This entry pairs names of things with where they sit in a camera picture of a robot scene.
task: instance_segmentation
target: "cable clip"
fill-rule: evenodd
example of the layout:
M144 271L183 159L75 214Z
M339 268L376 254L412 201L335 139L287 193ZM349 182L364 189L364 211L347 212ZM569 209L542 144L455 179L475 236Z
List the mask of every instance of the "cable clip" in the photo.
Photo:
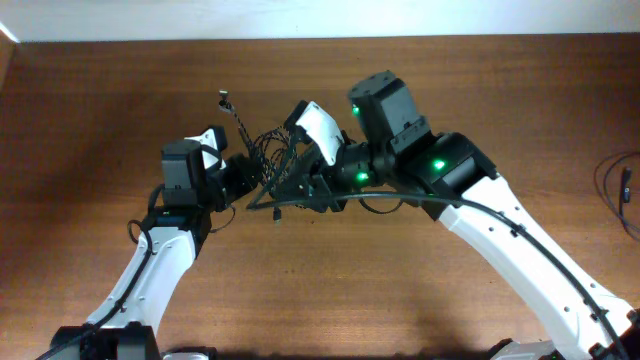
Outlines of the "cable clip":
M622 170L622 177L620 178L620 209L622 209L622 204L631 202L631 189L628 185L629 180L631 180L631 168L625 167Z
M511 235L513 237L518 237L518 233L519 232L523 232L523 231L526 231L526 230L527 230L527 228L524 227L524 225L518 224L515 228L511 229Z
M591 319L597 322L600 317L606 316L607 313L609 313L609 310L600 308L600 311L598 311L597 314L591 314Z

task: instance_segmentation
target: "wooden table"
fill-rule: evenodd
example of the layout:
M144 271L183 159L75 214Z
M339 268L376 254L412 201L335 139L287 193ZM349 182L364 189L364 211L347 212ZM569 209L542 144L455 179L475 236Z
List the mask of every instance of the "wooden table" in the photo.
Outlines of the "wooden table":
M0 358L35 357L102 302L134 251L125 224L162 180L163 144L221 124L226 154L243 150L219 88L252 135L307 99L363 140L346 93L386 69L434 131L472 139L556 241L638 306L640 244L592 172L638 147L639 60L640 35L21 44L0 95ZM421 211L283 212L274 225L240 210L207 240L161 349L391 355L546 339L483 258Z

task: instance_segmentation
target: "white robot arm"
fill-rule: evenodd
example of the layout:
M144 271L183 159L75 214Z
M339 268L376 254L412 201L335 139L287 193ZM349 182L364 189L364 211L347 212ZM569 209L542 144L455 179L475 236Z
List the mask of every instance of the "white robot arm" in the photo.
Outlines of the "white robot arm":
M462 194L465 200L486 205L517 224L558 259L606 313L618 336L628 332L633 308L597 283L529 216L502 177L480 179ZM538 359L557 350L567 359L590 359L595 344L612 345L607 334L575 286L538 249L495 218L470 207L448 206L438 219L469 243L520 295L536 314L551 343L508 345L496 358Z
M145 219L129 223L137 247L129 265L85 325L61 327L38 359L160 359L155 334L178 281L217 231L210 214L232 208L235 216L231 204L259 180L259 168L243 155L222 160L226 146L224 130L211 127L163 148L164 184L152 192ZM141 229L137 239L132 224Z

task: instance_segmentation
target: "black cable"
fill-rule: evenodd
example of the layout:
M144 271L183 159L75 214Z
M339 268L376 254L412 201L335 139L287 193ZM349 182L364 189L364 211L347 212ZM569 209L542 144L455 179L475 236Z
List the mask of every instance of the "black cable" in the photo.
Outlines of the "black cable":
M631 222L629 222L627 220L627 218L623 215L620 214L620 210L616 208L615 204L613 203L613 200L611 200L611 196L609 195L609 188L607 186L608 180L609 180L609 175L611 174L611 172L613 171L613 169L620 164L622 161L630 158L630 157L634 157L634 156L640 156L640 151L625 151L625 152L620 152L620 153L616 153L613 155L609 155L608 157L606 157L604 160L602 160L598 166L596 166L595 170L594 170L594 175L593 175L593 180L594 180L594 185L596 187L596 191L598 192L598 195L600 196L600 198L602 199L602 201L605 202L605 204L607 205L607 207L609 208L609 210L611 210L611 212L616 215L616 217L618 217L618 219L620 220L620 222L622 223L622 226L624 228L624 230L627 232L627 234L629 234L629 236L631 236L631 238L633 238L636 241L640 241L640 238L635 235L631 230L633 230L636 233L640 233L640 227L638 227L635 224L632 224ZM598 184L598 178L597 178L597 173L598 170L609 160L616 158L616 160L607 168L603 180L602 180L602 190L600 190L600 186Z
M160 192L162 192L162 190L164 190L164 184L160 184L156 186L156 188L153 189L151 194L149 194L149 201L147 202L147 213L152 212L153 209L156 207L158 196L160 196Z
M66 349L67 347L69 347L69 346L71 346L71 345L73 345L73 344L75 344L77 342L81 342L82 340L92 336L104 324L109 322L109 320L111 320L111 318L113 318L118 313L118 311L120 311L122 309L122 307L124 306L124 303L127 301L127 298L129 297L129 295L133 291L133 288L135 287L136 283L140 279L140 276L142 275L142 271L144 271L144 267L147 265L147 262L149 262L149 259L151 258L151 255L153 254L153 241L151 240L151 235L149 234L149 231L142 227L142 223L140 221L138 221L138 220L130 220L127 223L127 231L129 233L129 236L132 239L134 238L133 231L131 230L131 225L132 224L138 225L138 227L140 227L140 231L142 231L142 233L144 234L145 238L147 239L148 246L147 246L147 251L145 251L145 253L144 253L144 258L142 259L142 262L138 266L138 269L136 270L136 272L133 274L133 277L131 278L131 281L129 282L129 285L127 285L127 288L122 293L122 296L120 296L120 298L118 300L116 300L115 304L113 305L111 310L109 310L107 315L105 315L102 319L100 319L95 324L90 325L89 329L87 329L85 332L83 332L82 334L80 334L80 335L74 337L73 339L65 342L64 344L60 344L60 345L58 345L56 347L53 347L53 348L49 349L44 354L38 356L36 358L36 360L50 359L54 355L59 353L60 351Z
M631 190L629 189L629 187L627 187L628 182L630 180L630 176L631 176L631 168L625 167L622 170L622 176L620 177L620 195L618 196L618 214L620 214L620 216L622 216L625 219L626 217L624 216L624 204L631 201ZM627 223L624 221L620 221L620 222L622 223L622 228L624 229L624 231L629 236L631 236L634 240L637 241L638 239L635 237L635 235L631 233L631 230L629 230Z
M210 230L210 231L209 231L209 234L215 234L215 233L217 233L218 231L220 231L220 230L222 230L222 229L226 228L227 226L229 226L229 225L233 222L233 219L235 219L235 218L236 218L236 207L235 207L235 206L233 206L233 205L229 205L229 207L231 208L231 210L233 210L233 215L231 215L231 219L229 219L229 221L227 221L227 223L226 223L226 224L224 224L224 225L222 225L221 227L219 227L219 228L217 228L217 229Z
M262 197L267 192L271 191L271 188L276 184L276 182L280 178L280 175L282 175L282 173L284 172L287 166L287 163L289 162L289 160L293 158L293 153L295 152L297 141L298 141L298 138L295 135L291 137L291 140L289 142L289 148L287 149L287 153L284 155L284 158L282 159L282 163L280 164L278 169L274 172L273 176L269 178L269 181L267 181L267 183L262 187L262 189L260 189L260 192L258 193L258 195L256 195L251 200L251 202L249 202L249 205L247 205L247 209L250 206L258 205L258 201L260 201L260 199L262 199Z
M609 335L614 346L616 347L617 352L620 354L622 360L629 360L629 355L620 340L620 337L616 334L611 322L607 319L606 310L603 310L598 306L596 301L591 297L587 289L578 281L578 279L567 269L560 260L558 260L547 248L545 248L536 238L534 238L531 234L529 234L526 229L516 224L511 219L507 218L504 213L497 212L485 205L477 203L475 201L469 201L464 199L451 199L440 197L436 195L425 195L425 194L405 194L405 193L395 193L395 192L361 192L361 193L343 193L343 194L335 194L332 196L314 196L308 198L290 198L288 200L280 200L280 201L269 201L261 204L253 204L250 203L247 206L248 210L259 210L266 209L272 207L282 207L282 206L290 206L290 205L305 205L311 202L326 204L329 201L341 201L341 200L353 200L353 199L366 199L366 198L382 198L382 199L401 199L403 201L417 201L417 202L435 202L440 204L454 205L454 206L468 206L474 208L476 210L480 210L487 215L499 220L500 222L507 225L511 230L523 238L525 238L534 248L536 248L549 262L551 262L560 273L569 281L569 283L578 291L578 293L584 299L584 302L591 308L591 311L596 316L596 318L602 324L605 332Z
M371 206L369 206L369 204L367 204L366 201L364 201L364 199L359 199L358 202L360 203L360 205L365 208L367 211L372 212L374 214L378 214L378 215L387 215L387 214L391 214L392 212L400 209L400 207L402 206L402 204L404 204L403 200L398 201L398 204L391 210L387 210L387 211L380 211L378 209L374 209Z
M291 135L288 134L288 132L285 133L286 130L282 126L279 126L273 130L260 134L255 140L251 140L249 132L242 123L242 120L240 120L240 116L238 116L238 113L231 102L226 98L223 98L220 102L220 106L225 112L233 115L240 137L242 138L242 141L249 153L249 158L254 160L260 168L262 175L260 178L260 184L265 186L267 181L275 176L278 167L282 164L284 159L283 153L289 150L289 144L291 144ZM271 156L267 156L267 152L269 151L269 147L272 142L280 144L281 147L277 148ZM294 148L292 159L296 158L297 154Z

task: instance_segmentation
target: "white wall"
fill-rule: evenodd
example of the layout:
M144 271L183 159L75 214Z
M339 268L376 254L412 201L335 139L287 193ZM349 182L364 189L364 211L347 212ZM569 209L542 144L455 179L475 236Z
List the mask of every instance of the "white wall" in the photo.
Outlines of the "white wall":
M640 0L0 0L20 41L640 31Z

